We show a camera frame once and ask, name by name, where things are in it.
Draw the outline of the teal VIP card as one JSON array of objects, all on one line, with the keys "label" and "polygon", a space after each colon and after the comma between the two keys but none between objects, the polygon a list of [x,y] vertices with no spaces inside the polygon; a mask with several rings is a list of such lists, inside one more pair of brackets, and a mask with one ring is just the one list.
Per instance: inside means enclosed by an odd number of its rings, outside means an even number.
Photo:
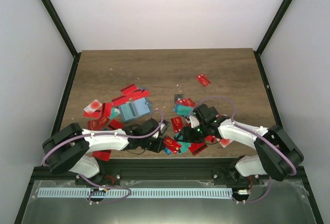
[{"label": "teal VIP card", "polygon": [[184,105],[180,105],[177,104],[173,111],[180,116],[188,116],[192,111],[193,111],[194,107],[189,107],[189,106],[184,106]]}]

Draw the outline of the blue leather card holder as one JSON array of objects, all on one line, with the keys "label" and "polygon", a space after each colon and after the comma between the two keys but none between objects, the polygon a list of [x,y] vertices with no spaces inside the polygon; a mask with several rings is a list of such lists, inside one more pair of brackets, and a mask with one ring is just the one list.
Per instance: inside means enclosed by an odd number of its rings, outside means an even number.
[{"label": "blue leather card holder", "polygon": [[147,98],[140,98],[118,107],[124,123],[138,119],[152,112],[152,104]]}]

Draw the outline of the lone red card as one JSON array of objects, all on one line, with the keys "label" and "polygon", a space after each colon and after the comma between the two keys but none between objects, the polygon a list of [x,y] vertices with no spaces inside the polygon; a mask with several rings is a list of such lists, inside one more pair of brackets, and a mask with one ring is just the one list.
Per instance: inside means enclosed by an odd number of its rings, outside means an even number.
[{"label": "lone red card", "polygon": [[211,84],[210,80],[204,74],[198,74],[195,78],[203,87]]}]

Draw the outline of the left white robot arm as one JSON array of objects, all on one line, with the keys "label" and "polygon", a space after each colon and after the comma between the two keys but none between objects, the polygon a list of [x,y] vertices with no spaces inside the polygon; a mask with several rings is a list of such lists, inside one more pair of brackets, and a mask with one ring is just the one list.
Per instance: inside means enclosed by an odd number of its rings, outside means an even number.
[{"label": "left white robot arm", "polygon": [[72,123],[42,144],[42,165],[48,166],[53,175],[72,172],[99,185],[105,180],[105,171],[100,161],[92,157],[91,153],[137,148],[159,153],[164,149],[162,135],[165,129],[164,119],[157,121],[153,118],[141,125],[112,131],[88,130],[81,128],[78,123]]}]

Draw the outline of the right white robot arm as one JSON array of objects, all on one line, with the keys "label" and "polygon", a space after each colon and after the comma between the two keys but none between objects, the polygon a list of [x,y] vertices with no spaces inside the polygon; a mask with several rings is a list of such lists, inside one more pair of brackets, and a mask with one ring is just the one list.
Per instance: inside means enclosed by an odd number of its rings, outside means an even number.
[{"label": "right white robot arm", "polygon": [[243,183],[251,175],[268,175],[273,180],[283,181],[287,176],[294,176],[304,161],[302,152],[281,126],[266,128],[243,124],[220,115],[215,107],[206,104],[194,108],[187,119],[188,125],[179,132],[185,142],[201,143],[211,136],[238,142],[257,152],[255,156],[240,158],[229,171],[234,184]]}]

